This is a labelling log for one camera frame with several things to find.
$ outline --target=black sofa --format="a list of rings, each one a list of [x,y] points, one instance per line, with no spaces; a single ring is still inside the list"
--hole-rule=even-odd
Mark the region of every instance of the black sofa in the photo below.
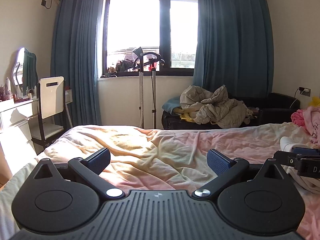
[[[267,123],[291,122],[291,114],[300,108],[299,100],[278,93],[270,93],[266,98],[229,97],[243,101],[247,107],[259,108],[257,117],[252,119],[248,125],[242,123],[240,127],[258,126]],[[163,111],[161,121],[165,130],[221,129],[217,124],[196,124],[187,122],[185,120],[181,120],[179,116],[171,115],[166,111]]]

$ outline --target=logo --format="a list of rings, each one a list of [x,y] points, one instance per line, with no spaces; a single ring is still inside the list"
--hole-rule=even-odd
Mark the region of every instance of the logo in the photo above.
[[[160,197],[160,196],[162,196],[160,192],[158,192],[158,194],[155,194],[155,197]]]

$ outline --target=wall outlet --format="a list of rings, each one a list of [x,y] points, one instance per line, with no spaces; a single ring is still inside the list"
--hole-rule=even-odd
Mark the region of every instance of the wall outlet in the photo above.
[[[301,95],[310,97],[311,95],[311,89],[310,88],[303,88],[303,87],[299,87],[299,91]]]

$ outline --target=yellow cloth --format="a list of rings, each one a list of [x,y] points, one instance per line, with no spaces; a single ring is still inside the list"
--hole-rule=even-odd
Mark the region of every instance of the yellow cloth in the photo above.
[[[189,113],[183,113],[183,114],[178,114],[181,118],[181,120],[185,120],[187,122],[195,122],[193,121],[193,118],[190,117]]]
[[[312,101],[309,103],[309,106],[320,106],[320,98],[319,97],[312,97]]]

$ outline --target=glass pane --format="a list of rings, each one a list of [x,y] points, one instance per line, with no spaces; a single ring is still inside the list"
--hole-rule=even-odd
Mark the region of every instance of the glass pane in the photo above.
[[[198,38],[198,0],[171,0],[171,67],[194,68]]]
[[[107,68],[117,72],[133,71],[136,47],[143,52],[159,53],[160,20],[159,0],[110,0],[107,24]]]

